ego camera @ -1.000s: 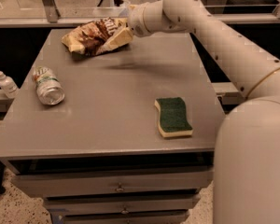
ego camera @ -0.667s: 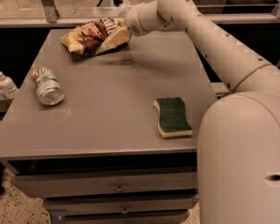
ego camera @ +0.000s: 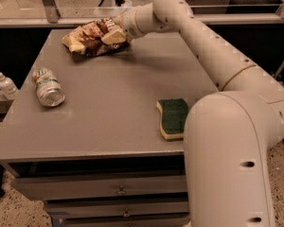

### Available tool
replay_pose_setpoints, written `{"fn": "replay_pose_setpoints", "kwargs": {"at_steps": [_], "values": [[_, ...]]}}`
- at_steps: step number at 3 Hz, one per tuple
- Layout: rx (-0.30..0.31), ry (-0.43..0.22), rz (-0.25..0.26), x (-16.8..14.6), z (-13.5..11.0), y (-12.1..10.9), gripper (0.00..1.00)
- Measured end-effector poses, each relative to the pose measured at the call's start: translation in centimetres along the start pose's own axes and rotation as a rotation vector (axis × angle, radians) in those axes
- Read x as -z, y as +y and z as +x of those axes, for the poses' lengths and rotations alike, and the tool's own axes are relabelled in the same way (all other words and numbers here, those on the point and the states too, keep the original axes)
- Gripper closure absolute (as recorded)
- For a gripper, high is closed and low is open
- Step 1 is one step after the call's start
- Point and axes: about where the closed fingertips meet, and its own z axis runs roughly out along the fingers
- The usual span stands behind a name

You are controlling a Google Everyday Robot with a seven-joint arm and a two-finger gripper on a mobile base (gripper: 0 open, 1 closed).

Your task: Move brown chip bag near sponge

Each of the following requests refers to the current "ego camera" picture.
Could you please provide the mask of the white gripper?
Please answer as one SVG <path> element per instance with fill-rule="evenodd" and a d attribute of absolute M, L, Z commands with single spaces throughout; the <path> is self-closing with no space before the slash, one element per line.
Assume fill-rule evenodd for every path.
<path fill-rule="evenodd" d="M 121 28 L 111 30 L 101 40 L 105 44 L 121 44 L 144 37 L 145 34 L 140 30 L 136 22 L 136 13 L 136 9 L 131 9 L 116 16 L 114 22 Z"/>

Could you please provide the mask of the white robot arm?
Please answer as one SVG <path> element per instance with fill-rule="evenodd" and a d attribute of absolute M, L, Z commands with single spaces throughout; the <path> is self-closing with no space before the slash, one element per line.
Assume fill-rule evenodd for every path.
<path fill-rule="evenodd" d="M 106 44 L 178 32 L 218 89 L 186 118 L 192 227 L 275 227 L 267 151 L 284 139 L 284 87 L 198 20 L 185 0 L 152 0 L 115 24 Z"/>

